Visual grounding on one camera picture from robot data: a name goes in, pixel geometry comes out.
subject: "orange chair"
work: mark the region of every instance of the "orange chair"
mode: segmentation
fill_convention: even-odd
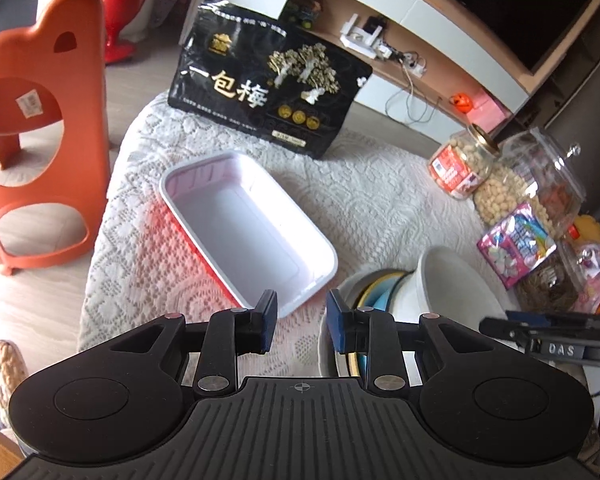
[[[0,243],[5,275],[59,265],[93,247],[109,181],[104,30],[101,0],[53,0],[34,26],[0,32],[0,165],[20,150],[17,134],[64,120],[45,171],[24,186],[0,186],[0,218],[61,203],[82,215],[87,231],[77,244],[35,256],[14,256]]]

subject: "plastic container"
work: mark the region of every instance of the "plastic container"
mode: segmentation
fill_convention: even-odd
[[[564,153],[539,128],[504,140],[490,177],[474,194],[480,218],[491,227],[520,203],[529,202],[542,227],[554,239],[561,237],[585,198],[568,167],[568,157],[579,153],[577,144]]]
[[[240,306],[278,294],[288,316],[333,277],[336,251],[255,160],[221,152],[167,171],[160,193]]]
[[[451,135],[431,157],[429,173],[449,196],[465,200],[491,174],[499,156],[497,145],[476,124]]]
[[[520,280],[514,290],[526,312],[568,312],[584,288],[578,259],[564,240],[531,274]]]
[[[584,288],[572,310],[584,314],[600,314],[600,244],[583,243],[574,247],[574,258],[578,264]]]

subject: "white plastic tray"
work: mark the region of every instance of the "white plastic tray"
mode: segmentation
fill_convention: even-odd
[[[168,170],[160,193],[240,306],[266,288],[288,316],[335,274],[331,243],[255,160],[221,152]]]

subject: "wooden floor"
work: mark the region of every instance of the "wooden floor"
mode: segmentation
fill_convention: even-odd
[[[112,162],[115,147],[131,121],[156,94],[169,87],[180,50],[177,36],[177,30],[161,31],[140,44],[133,61],[107,67]],[[437,147],[427,137],[359,105],[352,107],[345,126],[423,156]],[[57,124],[22,135],[22,156],[13,168],[0,171],[0,183],[16,186],[40,174],[53,157],[61,134],[62,126]],[[0,222],[0,238],[14,254],[56,250],[83,234],[80,215],[57,204],[24,208]],[[90,257],[87,254],[49,269],[21,270],[11,277],[0,275],[0,338],[20,347],[30,373],[74,353]]]

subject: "power strip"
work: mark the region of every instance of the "power strip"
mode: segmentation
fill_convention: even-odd
[[[422,78],[427,71],[427,60],[417,52],[405,52],[402,56],[402,63],[411,75],[418,79]]]

